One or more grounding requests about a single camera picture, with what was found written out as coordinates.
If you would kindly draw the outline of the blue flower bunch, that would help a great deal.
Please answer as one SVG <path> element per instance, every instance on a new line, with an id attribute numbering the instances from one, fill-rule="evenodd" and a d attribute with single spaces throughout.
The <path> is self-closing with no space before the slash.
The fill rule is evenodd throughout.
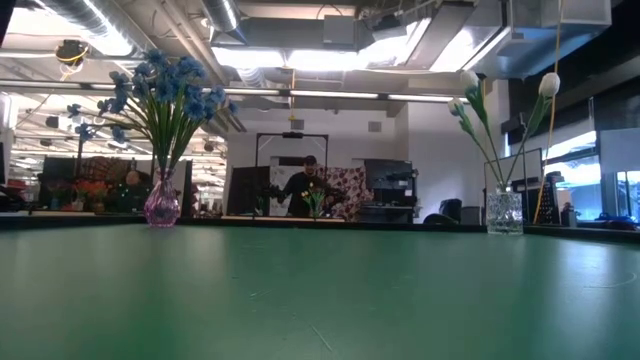
<path id="1" fill-rule="evenodd" d="M 121 130 L 132 130 L 146 138 L 152 145 L 161 178 L 165 178 L 172 168 L 171 120 L 174 103 L 170 98 L 161 97 L 161 83 L 158 73 L 136 72 L 132 78 L 124 73 L 111 72 L 114 95 L 97 103 L 97 112 L 88 112 L 78 104 L 67 106 L 71 117 L 78 115 L 96 116 L 108 125 Z"/>
<path id="2" fill-rule="evenodd" d="M 171 61 L 158 49 L 146 52 L 134 70 L 126 109 L 138 131 L 150 140 L 162 179 L 174 171 L 196 130 L 221 111 L 236 110 L 222 86 L 204 89 L 200 85 L 204 78 L 199 61 L 192 57 Z"/>

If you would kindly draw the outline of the white tulip with green stem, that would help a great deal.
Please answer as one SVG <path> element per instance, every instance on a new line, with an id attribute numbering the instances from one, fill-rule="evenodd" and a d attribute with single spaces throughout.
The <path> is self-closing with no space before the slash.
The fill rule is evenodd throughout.
<path id="1" fill-rule="evenodd" d="M 479 148 L 480 152 L 482 153 L 482 155 L 484 156 L 485 160 L 489 163 L 489 167 L 491 172 L 493 173 L 496 181 L 497 181 L 497 185 L 499 188 L 501 188 L 502 190 L 506 189 L 506 184 L 504 182 L 504 180 L 502 179 L 502 175 L 501 175 L 501 171 L 497 169 L 496 166 L 494 166 L 489 158 L 488 153 L 486 152 L 485 148 L 480 144 L 476 133 L 473 129 L 473 126 L 471 124 L 470 118 L 468 117 L 468 115 L 465 112 L 465 107 L 464 104 L 462 103 L 462 101 L 458 98 L 458 97 L 453 97 L 448 103 L 447 103 L 449 112 L 452 116 L 457 117 L 458 118 L 458 124 L 461 128 L 461 130 L 468 134 L 472 141 L 475 143 L 475 145 Z"/>
<path id="2" fill-rule="evenodd" d="M 491 135 L 491 130 L 489 126 L 489 117 L 488 117 L 488 113 L 487 113 L 485 102 L 484 102 L 484 92 L 482 88 L 483 82 L 480 80 L 478 75 L 471 70 L 465 70 L 460 74 L 460 82 L 464 90 L 464 94 L 467 101 L 471 105 L 471 108 L 474 110 L 481 125 L 485 130 L 486 136 L 489 139 L 493 156 L 495 160 L 498 160 L 497 150 Z M 496 163 L 493 165 L 496 166 L 497 169 L 501 171 L 502 179 L 504 180 L 505 178 L 502 172 L 501 165 L 499 163 Z"/>
<path id="3" fill-rule="evenodd" d="M 522 123 L 521 118 L 518 117 L 513 120 L 507 120 L 501 124 L 501 129 L 504 131 L 504 133 L 508 133 L 509 131 L 521 128 L 524 129 L 519 148 L 513 155 L 514 160 L 511 164 L 511 167 L 509 168 L 509 171 L 507 172 L 507 176 L 505 177 L 503 184 L 500 186 L 501 190 L 506 191 L 507 187 L 510 185 L 511 177 L 516 167 L 517 160 L 524 152 L 524 146 L 526 142 L 536 132 L 541 121 L 546 116 L 549 107 L 554 104 L 555 97 L 560 88 L 560 84 L 561 80 L 556 72 L 549 72 L 545 74 L 539 84 L 538 97 L 529 119 L 525 123 Z"/>

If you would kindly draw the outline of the yellow flowers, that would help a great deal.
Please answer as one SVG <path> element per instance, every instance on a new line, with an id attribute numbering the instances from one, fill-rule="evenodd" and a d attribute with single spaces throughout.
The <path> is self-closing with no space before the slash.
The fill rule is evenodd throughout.
<path id="1" fill-rule="evenodd" d="M 310 216 L 319 218 L 323 214 L 323 205 L 325 200 L 325 192 L 320 189 L 309 189 L 301 193 L 303 201 L 308 205 Z"/>

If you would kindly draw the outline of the purple glass vase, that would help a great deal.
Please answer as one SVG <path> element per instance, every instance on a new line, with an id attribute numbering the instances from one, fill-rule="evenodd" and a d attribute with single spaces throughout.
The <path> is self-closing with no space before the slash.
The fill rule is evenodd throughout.
<path id="1" fill-rule="evenodd" d="M 174 170 L 167 169 L 147 197 L 143 213 L 151 227 L 173 227 L 180 216 L 180 204 L 173 187 L 173 176 Z"/>

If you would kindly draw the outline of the clear cut-glass vase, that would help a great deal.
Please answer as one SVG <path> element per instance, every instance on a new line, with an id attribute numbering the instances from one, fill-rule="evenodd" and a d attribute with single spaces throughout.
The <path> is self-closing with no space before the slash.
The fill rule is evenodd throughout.
<path id="1" fill-rule="evenodd" d="M 522 195 L 510 187 L 497 188 L 487 195 L 486 226 L 490 234 L 522 235 Z"/>

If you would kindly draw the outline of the orange flowers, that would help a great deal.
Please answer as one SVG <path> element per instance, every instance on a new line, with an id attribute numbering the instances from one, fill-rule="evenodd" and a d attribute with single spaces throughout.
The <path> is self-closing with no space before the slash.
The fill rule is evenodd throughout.
<path id="1" fill-rule="evenodd" d="M 108 187 L 103 181 L 79 180 L 75 184 L 77 198 L 84 202 L 87 209 L 95 213 L 105 211 L 105 199 L 108 195 Z"/>

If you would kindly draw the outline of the person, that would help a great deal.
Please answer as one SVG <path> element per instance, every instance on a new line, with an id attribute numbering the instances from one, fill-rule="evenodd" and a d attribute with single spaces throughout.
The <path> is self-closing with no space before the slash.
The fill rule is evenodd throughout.
<path id="1" fill-rule="evenodd" d="M 322 189 L 325 192 L 328 188 L 324 180 L 316 174 L 316 166 L 316 157 L 313 155 L 306 156 L 303 159 L 304 169 L 301 172 L 292 175 L 287 181 L 284 189 L 280 192 L 280 195 L 278 197 L 279 203 L 282 203 L 286 198 L 290 197 L 290 202 L 286 213 L 287 216 L 296 218 L 311 217 L 309 207 L 303 201 L 301 193 L 309 189 Z M 327 203 L 330 203 L 332 201 L 333 199 L 331 197 L 324 200 L 323 214 L 321 216 L 328 215 L 325 212 L 324 207 Z"/>

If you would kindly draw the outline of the patterned cloth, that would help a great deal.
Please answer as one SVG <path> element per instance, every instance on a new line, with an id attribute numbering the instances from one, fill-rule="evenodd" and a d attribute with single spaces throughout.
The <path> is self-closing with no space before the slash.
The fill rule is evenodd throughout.
<path id="1" fill-rule="evenodd" d="M 333 199 L 325 205 L 325 212 L 346 222 L 358 221 L 362 205 L 373 199 L 373 193 L 366 187 L 366 167 L 322 167 L 318 175 L 328 186 L 325 199 Z"/>

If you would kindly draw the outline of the black chair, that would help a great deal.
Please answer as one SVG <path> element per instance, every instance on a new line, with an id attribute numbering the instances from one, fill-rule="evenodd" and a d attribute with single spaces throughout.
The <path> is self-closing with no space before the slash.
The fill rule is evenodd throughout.
<path id="1" fill-rule="evenodd" d="M 429 214 L 423 220 L 425 225 L 456 225 L 461 221 L 462 201 L 446 199 L 440 203 L 439 212 Z"/>

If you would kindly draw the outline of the black rack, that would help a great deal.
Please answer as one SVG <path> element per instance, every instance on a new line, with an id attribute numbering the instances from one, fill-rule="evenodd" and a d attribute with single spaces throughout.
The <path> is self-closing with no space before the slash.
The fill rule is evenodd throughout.
<path id="1" fill-rule="evenodd" d="M 559 225 L 560 210 L 557 195 L 557 184 L 564 177 L 560 171 L 553 171 L 545 175 L 544 182 L 539 189 L 539 199 L 536 205 L 534 223 L 538 225 Z"/>

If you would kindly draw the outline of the silver ceiling duct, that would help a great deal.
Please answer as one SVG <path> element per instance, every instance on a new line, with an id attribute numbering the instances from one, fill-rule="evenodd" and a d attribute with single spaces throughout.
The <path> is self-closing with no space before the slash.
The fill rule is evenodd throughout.
<path id="1" fill-rule="evenodd" d="M 243 45 L 247 44 L 241 29 L 241 12 L 234 0 L 201 0 L 211 26 Z"/>

